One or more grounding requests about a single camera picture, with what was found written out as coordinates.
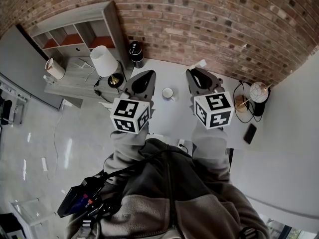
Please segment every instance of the cup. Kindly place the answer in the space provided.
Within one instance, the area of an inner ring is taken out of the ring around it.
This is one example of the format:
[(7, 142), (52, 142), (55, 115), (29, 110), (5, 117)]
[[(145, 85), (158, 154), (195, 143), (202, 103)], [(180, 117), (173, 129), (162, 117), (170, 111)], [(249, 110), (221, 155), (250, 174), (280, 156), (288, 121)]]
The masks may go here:
[(171, 88), (165, 88), (162, 90), (161, 95), (165, 101), (173, 100), (174, 102), (176, 99), (173, 97), (174, 91)]

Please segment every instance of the brick wall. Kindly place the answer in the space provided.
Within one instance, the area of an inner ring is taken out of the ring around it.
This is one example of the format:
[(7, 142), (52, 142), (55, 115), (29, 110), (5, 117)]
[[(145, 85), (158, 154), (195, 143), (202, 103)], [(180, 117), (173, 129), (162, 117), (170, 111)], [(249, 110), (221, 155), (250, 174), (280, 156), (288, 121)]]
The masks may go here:
[[(0, 36), (108, 0), (0, 0)], [(145, 56), (277, 84), (318, 49), (319, 0), (114, 0), (127, 41)]]

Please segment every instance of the person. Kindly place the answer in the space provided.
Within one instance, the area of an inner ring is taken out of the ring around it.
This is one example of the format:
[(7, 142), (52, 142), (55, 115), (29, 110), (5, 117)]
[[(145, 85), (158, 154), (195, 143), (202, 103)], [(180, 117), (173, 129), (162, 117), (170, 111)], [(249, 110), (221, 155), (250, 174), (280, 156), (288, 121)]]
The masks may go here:
[(104, 163), (108, 174), (156, 153), (140, 169), (109, 178), (103, 199), (117, 195), (118, 208), (85, 227), (86, 213), (75, 214), (66, 238), (268, 239), (268, 229), (244, 194), (230, 182), (227, 135), (198, 122), (192, 156), (139, 134), (115, 131), (115, 151)]

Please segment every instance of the concrete floor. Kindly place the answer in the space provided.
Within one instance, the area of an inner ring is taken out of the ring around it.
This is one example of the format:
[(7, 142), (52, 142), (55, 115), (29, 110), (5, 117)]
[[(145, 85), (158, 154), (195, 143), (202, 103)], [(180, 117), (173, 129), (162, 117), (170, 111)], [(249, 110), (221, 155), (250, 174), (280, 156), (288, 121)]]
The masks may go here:
[[(109, 135), (113, 125), (109, 111), (97, 102), (84, 101), (82, 108), (65, 106), (61, 116), (37, 101), (25, 109), (22, 125), (3, 126), (0, 144), (0, 213), (9, 212), (8, 202), (39, 198), (49, 211), (56, 212), (70, 187), (103, 169), (113, 153)], [(46, 157), (48, 173), (41, 158)], [(23, 163), (26, 177), (23, 180)], [(68, 218), (58, 216), (43, 223), (39, 230), (48, 239), (63, 238)]]

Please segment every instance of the smartphone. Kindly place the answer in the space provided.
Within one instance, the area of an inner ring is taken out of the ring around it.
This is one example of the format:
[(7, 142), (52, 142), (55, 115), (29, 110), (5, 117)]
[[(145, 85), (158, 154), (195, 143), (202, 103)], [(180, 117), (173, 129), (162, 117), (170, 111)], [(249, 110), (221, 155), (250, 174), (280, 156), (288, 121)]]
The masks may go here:
[(254, 135), (256, 133), (256, 130), (257, 130), (257, 128), (254, 125), (252, 125), (252, 124), (249, 125), (248, 130), (244, 136), (244, 141), (246, 143), (248, 143), (248, 144), (251, 143), (251, 141), (253, 140)]

